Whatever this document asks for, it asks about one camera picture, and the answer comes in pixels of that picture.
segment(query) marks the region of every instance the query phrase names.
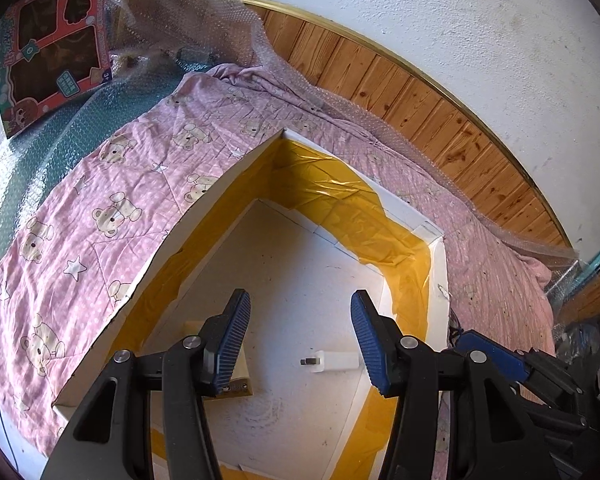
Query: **silver screw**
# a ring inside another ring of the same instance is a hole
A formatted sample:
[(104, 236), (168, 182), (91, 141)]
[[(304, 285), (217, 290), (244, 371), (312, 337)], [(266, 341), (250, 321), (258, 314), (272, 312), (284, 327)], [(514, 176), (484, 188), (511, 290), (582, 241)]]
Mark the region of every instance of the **silver screw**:
[(202, 339), (197, 335), (190, 335), (182, 340), (184, 348), (188, 348), (189, 350), (198, 348), (201, 344)]
[(471, 361), (478, 364), (483, 363), (487, 360), (487, 355), (479, 350), (474, 350), (473, 352), (471, 352), (469, 354), (469, 357), (471, 358)]
[(113, 354), (113, 360), (117, 363), (129, 361), (130, 357), (131, 352), (129, 350), (118, 350), (115, 354)]
[(418, 340), (414, 337), (411, 337), (410, 335), (406, 335), (402, 339), (400, 339), (400, 344), (404, 348), (413, 349), (416, 348), (416, 346), (418, 346)]

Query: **white power adapter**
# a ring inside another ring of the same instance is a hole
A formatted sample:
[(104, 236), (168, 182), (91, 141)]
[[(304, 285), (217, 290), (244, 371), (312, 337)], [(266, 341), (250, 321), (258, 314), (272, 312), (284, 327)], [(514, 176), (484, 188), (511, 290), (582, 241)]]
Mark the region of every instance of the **white power adapter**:
[(300, 359), (300, 364), (307, 366), (312, 372), (341, 372), (343, 370), (357, 370), (360, 368), (358, 352), (325, 352), (318, 350), (305, 359)]

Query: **textured wall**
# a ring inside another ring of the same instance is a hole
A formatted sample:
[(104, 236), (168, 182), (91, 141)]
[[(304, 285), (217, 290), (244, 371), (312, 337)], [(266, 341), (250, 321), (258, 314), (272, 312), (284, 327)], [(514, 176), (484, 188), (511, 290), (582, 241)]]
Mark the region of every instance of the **textured wall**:
[(600, 248), (600, 17), (588, 0), (276, 0), (383, 44), (480, 117), (584, 258)]

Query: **wrinkled tape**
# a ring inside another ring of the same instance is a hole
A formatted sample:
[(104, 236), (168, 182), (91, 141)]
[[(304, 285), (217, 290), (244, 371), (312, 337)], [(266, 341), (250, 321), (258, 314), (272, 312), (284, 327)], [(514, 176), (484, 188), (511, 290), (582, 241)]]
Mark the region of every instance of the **wrinkled tape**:
[[(347, 164), (281, 137), (229, 184), (182, 248), (147, 285), (115, 338), (110, 355), (119, 348), (140, 351), (165, 308), (178, 297), (186, 277), (256, 199), (302, 213), (330, 232), (362, 264), (375, 265), (389, 286), (392, 310), (402, 332), (426, 338), (428, 245), (387, 218), (378, 195)], [(395, 399), (384, 399), (370, 389), (331, 480), (368, 478), (376, 454), (389, 439), (395, 407)], [(234, 478), (233, 471), (226, 471), (225, 479)]]

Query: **pink blanket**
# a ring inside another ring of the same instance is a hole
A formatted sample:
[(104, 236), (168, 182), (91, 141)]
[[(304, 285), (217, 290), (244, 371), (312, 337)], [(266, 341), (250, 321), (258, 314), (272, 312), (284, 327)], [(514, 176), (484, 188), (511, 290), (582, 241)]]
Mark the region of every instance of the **pink blanket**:
[(62, 430), (52, 401), (128, 284), (205, 189), (284, 126), (444, 229), (452, 307), (465, 328), (511, 348), (551, 350), (543, 266), (520, 259), (461, 200), (370, 133), (324, 115), (263, 69), (221, 65), (186, 75), (83, 159), (0, 263), (0, 405), (41, 452), (51, 452)]

